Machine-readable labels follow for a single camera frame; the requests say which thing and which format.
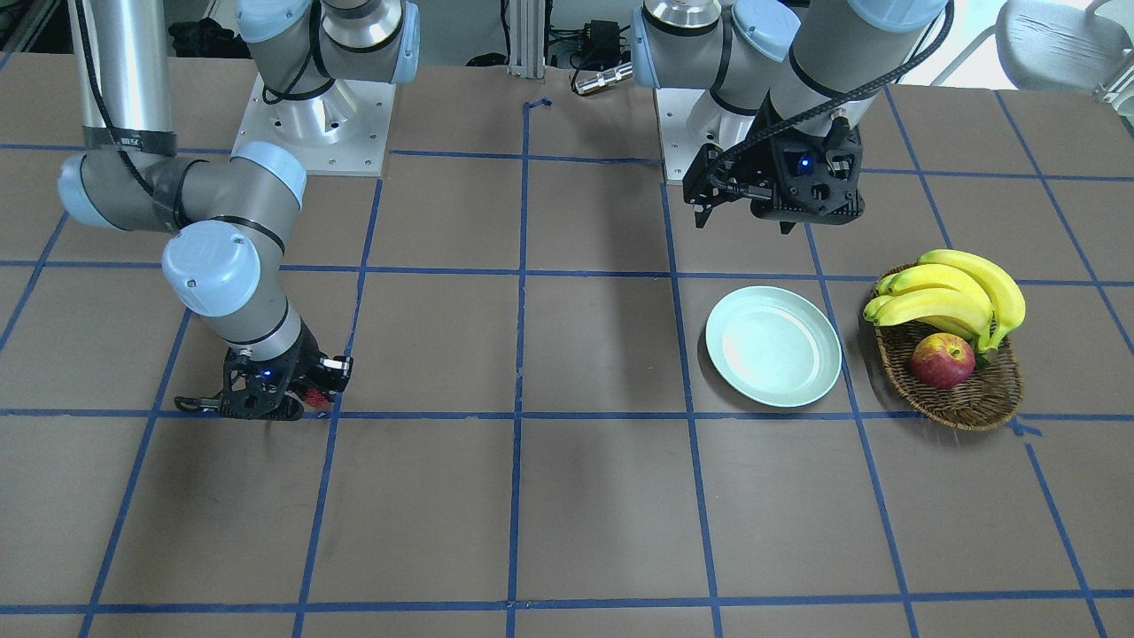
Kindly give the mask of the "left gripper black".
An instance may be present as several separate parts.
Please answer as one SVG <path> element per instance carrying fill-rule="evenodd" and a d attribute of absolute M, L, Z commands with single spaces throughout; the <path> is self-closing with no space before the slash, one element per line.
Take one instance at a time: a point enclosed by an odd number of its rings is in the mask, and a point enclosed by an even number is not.
<path fill-rule="evenodd" d="M 837 114 L 823 136 L 794 127 L 750 150 L 750 164 L 768 198 L 750 202 L 750 212 L 779 223 L 782 236 L 797 223 L 850 223 L 866 212 L 858 192 L 863 146 L 858 126 Z"/>

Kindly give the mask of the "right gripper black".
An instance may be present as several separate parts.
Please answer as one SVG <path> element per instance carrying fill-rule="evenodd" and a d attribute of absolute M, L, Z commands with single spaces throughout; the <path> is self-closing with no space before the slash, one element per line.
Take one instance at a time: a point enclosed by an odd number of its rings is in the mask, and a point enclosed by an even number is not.
<path fill-rule="evenodd" d="M 244 420 L 294 422 L 305 412 L 301 393 L 318 388 L 308 378 L 323 352 L 308 327 L 299 339 L 273 359 L 255 361 L 246 354 L 229 350 L 223 364 L 225 385 L 220 395 L 175 395 L 174 405 L 187 415 L 219 415 Z"/>

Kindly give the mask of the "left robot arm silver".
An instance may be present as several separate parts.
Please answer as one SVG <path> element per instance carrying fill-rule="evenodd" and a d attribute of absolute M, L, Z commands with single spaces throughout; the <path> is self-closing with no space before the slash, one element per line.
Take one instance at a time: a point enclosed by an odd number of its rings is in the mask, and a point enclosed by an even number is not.
<path fill-rule="evenodd" d="M 951 1 L 644 1 L 631 23 L 634 80 L 693 90 L 691 158 L 665 165 L 699 229 L 744 201 L 781 233 L 845 226 L 858 189 L 858 122 L 879 92 L 951 31 Z"/>

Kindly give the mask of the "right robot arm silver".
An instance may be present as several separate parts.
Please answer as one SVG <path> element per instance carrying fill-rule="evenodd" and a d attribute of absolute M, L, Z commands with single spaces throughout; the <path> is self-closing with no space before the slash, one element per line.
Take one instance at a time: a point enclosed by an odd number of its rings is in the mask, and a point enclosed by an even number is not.
<path fill-rule="evenodd" d="M 238 32 L 259 66 L 260 103 L 280 131 L 235 145 L 226 163 L 181 156 L 167 93 L 159 1 L 71 1 L 85 151 L 58 179 L 86 226 L 168 233 L 166 280 L 227 344 L 222 388 L 177 397 L 183 412 L 246 420 L 327 412 L 352 380 L 279 280 L 303 207 L 301 148 L 371 141 L 348 82 L 414 80 L 421 22 L 409 1 L 239 1 Z"/>

